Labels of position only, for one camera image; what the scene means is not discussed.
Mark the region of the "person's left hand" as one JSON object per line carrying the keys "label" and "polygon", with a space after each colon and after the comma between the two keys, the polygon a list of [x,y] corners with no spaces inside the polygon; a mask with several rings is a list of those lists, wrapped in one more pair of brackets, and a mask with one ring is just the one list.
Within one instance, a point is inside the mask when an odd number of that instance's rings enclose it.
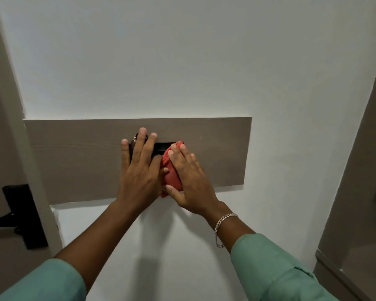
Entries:
{"label": "person's left hand", "polygon": [[144,145],[149,138],[146,136],[146,128],[140,128],[135,139],[132,161],[128,168],[121,167],[117,195],[121,206],[135,215],[147,209],[162,192],[159,182],[162,156],[155,156],[151,161],[144,160]]}

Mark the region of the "person's right hand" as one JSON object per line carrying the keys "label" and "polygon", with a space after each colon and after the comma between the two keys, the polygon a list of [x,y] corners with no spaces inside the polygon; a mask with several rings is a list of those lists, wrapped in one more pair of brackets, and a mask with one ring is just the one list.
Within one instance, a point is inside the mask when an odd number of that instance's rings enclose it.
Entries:
{"label": "person's right hand", "polygon": [[[168,156],[171,160],[171,151],[168,152]],[[184,194],[184,202],[177,202],[180,207],[191,213],[202,216],[206,206],[210,205],[212,202],[218,201],[216,193],[207,176],[190,177],[190,174],[188,174],[187,176],[179,177],[183,186]]]}

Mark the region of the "red cleaning cloth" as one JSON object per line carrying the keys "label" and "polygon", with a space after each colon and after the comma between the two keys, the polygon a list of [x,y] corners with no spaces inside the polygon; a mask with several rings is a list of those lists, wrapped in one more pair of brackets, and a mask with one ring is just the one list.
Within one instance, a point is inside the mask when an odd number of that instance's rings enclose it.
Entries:
{"label": "red cleaning cloth", "polygon": [[165,174],[164,177],[162,177],[161,185],[170,185],[174,187],[178,192],[182,192],[183,186],[180,177],[168,156],[169,151],[171,151],[171,147],[166,149],[161,161],[161,168],[167,168],[169,170],[169,172]]}

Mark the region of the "person's right forearm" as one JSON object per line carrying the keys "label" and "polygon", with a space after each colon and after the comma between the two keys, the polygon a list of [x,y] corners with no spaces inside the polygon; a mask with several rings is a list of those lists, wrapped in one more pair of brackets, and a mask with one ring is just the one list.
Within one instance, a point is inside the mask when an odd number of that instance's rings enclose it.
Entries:
{"label": "person's right forearm", "polygon": [[255,234],[255,231],[246,225],[236,213],[233,213],[224,202],[210,203],[204,209],[202,216],[215,232],[216,246],[221,248],[223,245],[229,253],[239,238]]}

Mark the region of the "person's left forearm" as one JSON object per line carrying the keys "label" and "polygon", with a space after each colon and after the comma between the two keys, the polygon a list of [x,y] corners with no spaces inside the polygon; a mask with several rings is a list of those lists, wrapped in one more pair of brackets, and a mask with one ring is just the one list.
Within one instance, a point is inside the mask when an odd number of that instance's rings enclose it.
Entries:
{"label": "person's left forearm", "polygon": [[89,293],[105,263],[125,233],[150,203],[113,201],[83,233],[55,258],[69,263],[82,277]]}

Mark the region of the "grey door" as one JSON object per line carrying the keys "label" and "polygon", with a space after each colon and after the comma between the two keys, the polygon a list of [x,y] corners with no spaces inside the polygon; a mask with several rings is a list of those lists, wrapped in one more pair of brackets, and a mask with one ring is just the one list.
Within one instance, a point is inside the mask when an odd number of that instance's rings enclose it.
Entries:
{"label": "grey door", "polygon": [[[26,183],[14,138],[0,99],[0,217],[10,208],[2,187]],[[51,257],[48,247],[28,250],[14,228],[0,228],[0,294]]]}

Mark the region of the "green right shirt sleeve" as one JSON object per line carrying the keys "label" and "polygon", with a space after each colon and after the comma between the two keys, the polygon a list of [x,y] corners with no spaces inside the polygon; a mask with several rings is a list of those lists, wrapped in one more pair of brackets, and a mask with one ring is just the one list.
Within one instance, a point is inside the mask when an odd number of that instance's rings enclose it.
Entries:
{"label": "green right shirt sleeve", "polygon": [[249,301],[339,301],[295,257],[262,234],[246,234],[231,261]]}

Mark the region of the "green shirt sleeve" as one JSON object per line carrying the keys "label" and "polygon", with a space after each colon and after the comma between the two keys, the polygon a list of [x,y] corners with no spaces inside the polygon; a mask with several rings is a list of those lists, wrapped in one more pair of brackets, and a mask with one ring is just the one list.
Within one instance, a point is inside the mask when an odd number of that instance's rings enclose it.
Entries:
{"label": "green shirt sleeve", "polygon": [[0,294],[0,301],[86,301],[86,296],[77,270],[52,258]]}
{"label": "green shirt sleeve", "polygon": [[246,234],[231,261],[249,301],[339,301],[295,257],[262,234]]}

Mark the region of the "green left shirt sleeve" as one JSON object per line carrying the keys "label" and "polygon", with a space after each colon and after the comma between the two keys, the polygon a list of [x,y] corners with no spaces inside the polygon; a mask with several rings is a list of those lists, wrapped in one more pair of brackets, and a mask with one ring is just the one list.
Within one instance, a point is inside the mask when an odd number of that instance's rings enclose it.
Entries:
{"label": "green left shirt sleeve", "polygon": [[0,301],[86,301],[86,296],[77,270],[52,258],[0,294]]}

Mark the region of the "grey cabinet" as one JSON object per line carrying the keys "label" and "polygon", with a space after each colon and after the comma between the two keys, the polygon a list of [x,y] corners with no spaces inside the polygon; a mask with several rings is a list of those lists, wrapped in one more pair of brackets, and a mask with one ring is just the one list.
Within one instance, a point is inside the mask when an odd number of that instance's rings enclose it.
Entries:
{"label": "grey cabinet", "polygon": [[341,301],[376,301],[376,78],[316,250],[314,274]]}

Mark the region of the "brown wooden wall panel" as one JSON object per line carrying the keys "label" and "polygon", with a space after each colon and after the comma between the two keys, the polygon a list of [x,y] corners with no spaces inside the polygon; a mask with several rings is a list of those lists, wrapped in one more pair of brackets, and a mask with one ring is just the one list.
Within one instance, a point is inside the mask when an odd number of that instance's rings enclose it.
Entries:
{"label": "brown wooden wall panel", "polygon": [[252,117],[25,120],[50,205],[115,198],[121,141],[141,127],[183,141],[214,187],[243,185]]}

